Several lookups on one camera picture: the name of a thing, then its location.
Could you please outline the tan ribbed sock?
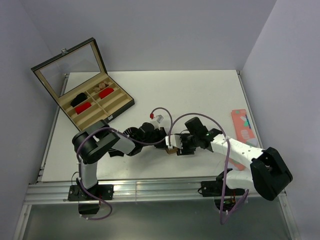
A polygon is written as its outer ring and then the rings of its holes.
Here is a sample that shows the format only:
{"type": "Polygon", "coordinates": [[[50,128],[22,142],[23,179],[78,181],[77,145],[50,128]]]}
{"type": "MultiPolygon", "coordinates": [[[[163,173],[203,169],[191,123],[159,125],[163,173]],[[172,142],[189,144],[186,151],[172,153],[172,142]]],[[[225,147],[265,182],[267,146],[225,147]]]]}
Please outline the tan ribbed sock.
{"type": "Polygon", "coordinates": [[[172,155],[172,154],[176,154],[178,149],[175,148],[175,147],[172,148],[172,149],[166,148],[165,151],[166,151],[167,154],[172,155]]]}

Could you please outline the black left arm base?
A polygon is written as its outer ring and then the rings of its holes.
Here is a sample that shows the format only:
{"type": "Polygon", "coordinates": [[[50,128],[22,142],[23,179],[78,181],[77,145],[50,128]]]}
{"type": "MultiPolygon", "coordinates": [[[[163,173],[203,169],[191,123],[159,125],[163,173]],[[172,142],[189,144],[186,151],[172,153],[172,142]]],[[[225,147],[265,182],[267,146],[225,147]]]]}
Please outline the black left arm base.
{"type": "Polygon", "coordinates": [[[114,193],[113,184],[96,184],[86,191],[80,183],[71,185],[68,192],[68,202],[78,202],[78,212],[81,215],[91,216],[100,210],[101,200],[112,200],[114,193]]]}

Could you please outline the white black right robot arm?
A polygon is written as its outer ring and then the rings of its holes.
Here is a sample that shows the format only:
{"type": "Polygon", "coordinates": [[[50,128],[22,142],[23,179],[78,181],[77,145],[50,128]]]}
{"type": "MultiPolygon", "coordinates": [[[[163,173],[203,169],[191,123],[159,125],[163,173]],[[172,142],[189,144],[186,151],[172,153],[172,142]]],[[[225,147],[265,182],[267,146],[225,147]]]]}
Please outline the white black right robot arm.
{"type": "Polygon", "coordinates": [[[272,201],[292,182],[293,175],[275,148],[254,147],[225,136],[219,129],[208,130],[198,117],[188,120],[185,126],[188,133],[171,135],[166,143],[177,148],[178,155],[193,155],[201,148],[244,166],[244,170],[228,168],[227,173],[220,173],[210,187],[214,196],[254,190],[272,201]]]}

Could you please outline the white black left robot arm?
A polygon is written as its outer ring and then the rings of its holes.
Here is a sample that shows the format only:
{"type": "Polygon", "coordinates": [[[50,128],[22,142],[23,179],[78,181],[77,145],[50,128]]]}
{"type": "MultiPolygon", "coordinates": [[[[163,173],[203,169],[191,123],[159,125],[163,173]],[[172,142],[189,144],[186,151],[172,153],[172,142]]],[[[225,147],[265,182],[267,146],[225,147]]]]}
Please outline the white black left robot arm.
{"type": "Polygon", "coordinates": [[[91,200],[98,193],[98,161],[105,155],[110,157],[135,156],[143,147],[166,147],[167,133],[159,122],[154,120],[143,123],[139,128],[130,127],[120,132],[105,120],[99,120],[78,132],[71,140],[79,162],[79,178],[82,183],[79,194],[91,200]]]}

